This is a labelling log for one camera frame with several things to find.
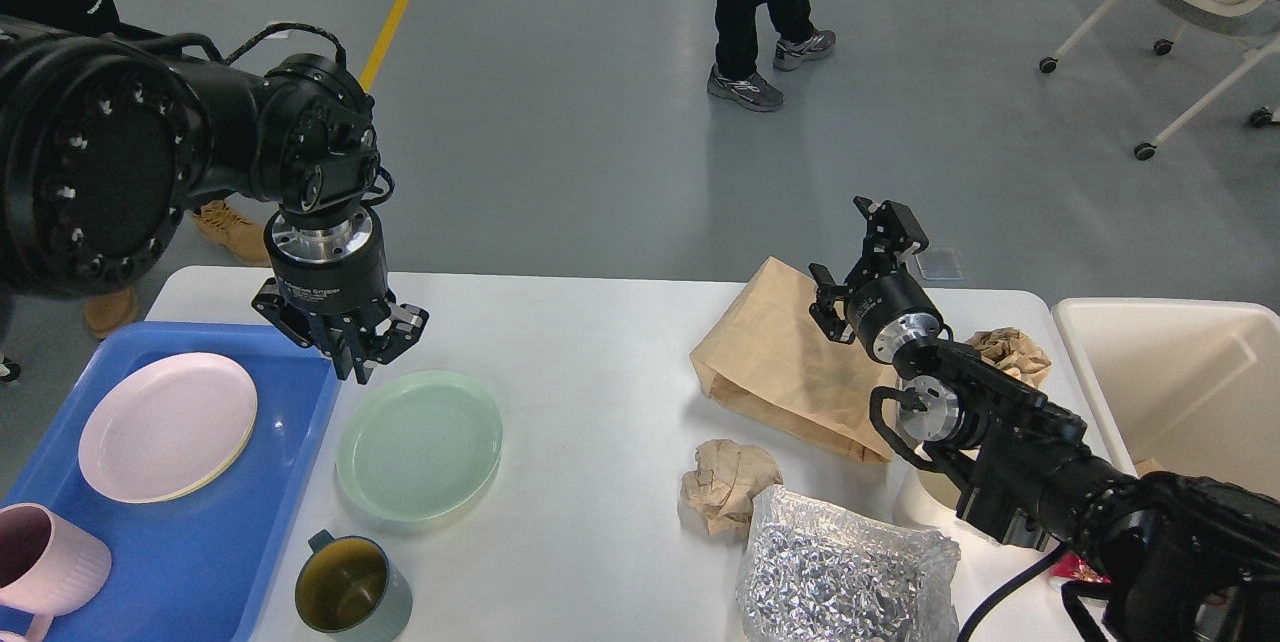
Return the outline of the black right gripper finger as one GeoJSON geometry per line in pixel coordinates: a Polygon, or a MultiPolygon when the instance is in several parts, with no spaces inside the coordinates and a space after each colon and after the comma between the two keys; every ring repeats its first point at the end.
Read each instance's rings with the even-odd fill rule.
{"type": "Polygon", "coordinates": [[[850,285],[850,281],[856,278],[859,265],[856,263],[847,272],[842,285],[835,283],[835,278],[826,265],[815,262],[808,265],[810,278],[815,283],[815,301],[809,306],[809,313],[828,341],[850,345],[856,340],[858,324],[851,324],[846,315],[840,313],[837,304],[846,303],[854,295],[854,286],[850,285]]]}
{"type": "Polygon", "coordinates": [[[854,285],[900,272],[910,256],[928,249],[931,240],[908,205],[892,200],[873,203],[863,196],[855,196],[852,203],[867,221],[860,260],[852,269],[854,285]]]}

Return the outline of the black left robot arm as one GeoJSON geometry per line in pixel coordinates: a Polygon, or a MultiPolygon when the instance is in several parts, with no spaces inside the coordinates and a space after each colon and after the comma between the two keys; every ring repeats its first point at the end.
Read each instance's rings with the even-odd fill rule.
{"type": "Polygon", "coordinates": [[[3,18],[3,295],[132,286],[188,210],[244,194],[279,206],[252,304],[338,377],[367,382],[429,315],[390,292],[375,206],[374,100],[335,58],[238,72],[200,33],[79,36],[3,18]]]}

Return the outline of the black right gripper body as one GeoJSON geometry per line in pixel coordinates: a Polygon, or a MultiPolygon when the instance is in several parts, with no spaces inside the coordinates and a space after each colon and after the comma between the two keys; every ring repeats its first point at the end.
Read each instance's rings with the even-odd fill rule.
{"type": "Polygon", "coordinates": [[[844,311],[852,338],[870,359],[882,364],[892,364],[906,343],[937,338],[945,327],[940,311],[905,270],[892,270],[884,276],[852,270],[845,285],[850,286],[850,294],[844,311]]]}

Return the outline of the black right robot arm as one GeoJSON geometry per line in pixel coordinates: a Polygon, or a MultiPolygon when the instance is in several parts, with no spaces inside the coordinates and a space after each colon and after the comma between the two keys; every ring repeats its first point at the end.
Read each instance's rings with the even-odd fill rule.
{"type": "Polygon", "coordinates": [[[948,338],[906,262],[928,238],[906,205],[856,197],[867,221],[845,283],[810,263],[810,315],[832,341],[859,341],[904,390],[876,388],[870,423],[893,451],[956,483],[957,515],[1004,545],[1059,546],[1001,586],[986,615],[1065,554],[1103,582],[1070,581],[1062,604],[1079,636],[1102,641],[1275,641],[1277,503],[1208,477],[1121,473],[1085,445],[1085,423],[948,338]]]}

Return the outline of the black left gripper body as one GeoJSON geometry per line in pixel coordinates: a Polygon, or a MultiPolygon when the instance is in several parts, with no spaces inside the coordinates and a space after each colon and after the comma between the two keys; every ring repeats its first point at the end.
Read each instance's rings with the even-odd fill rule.
{"type": "Polygon", "coordinates": [[[265,244],[285,299],[334,331],[349,333],[361,306],[389,303],[381,223],[369,205],[307,221],[273,214],[265,244]]]}

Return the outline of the white cup under arm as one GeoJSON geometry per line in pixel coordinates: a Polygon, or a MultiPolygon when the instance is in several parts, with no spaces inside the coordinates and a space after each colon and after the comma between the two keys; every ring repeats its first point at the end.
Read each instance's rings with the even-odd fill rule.
{"type": "Polygon", "coordinates": [[[892,521],[919,531],[952,529],[959,522],[957,500],[959,491],[946,474],[910,468],[896,492],[892,521]]]}

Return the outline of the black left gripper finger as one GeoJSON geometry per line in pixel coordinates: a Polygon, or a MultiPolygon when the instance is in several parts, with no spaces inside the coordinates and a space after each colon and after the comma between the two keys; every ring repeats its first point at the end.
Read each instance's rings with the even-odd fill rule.
{"type": "Polygon", "coordinates": [[[356,382],[366,384],[378,364],[390,364],[415,347],[430,315],[415,304],[364,304],[349,324],[349,358],[356,382]]]}
{"type": "Polygon", "coordinates": [[[279,279],[266,279],[252,297],[251,308],[273,324],[288,340],[302,349],[319,350],[334,367],[335,377],[347,381],[352,363],[340,349],[340,333],[329,327],[324,318],[289,303],[279,279]]]}

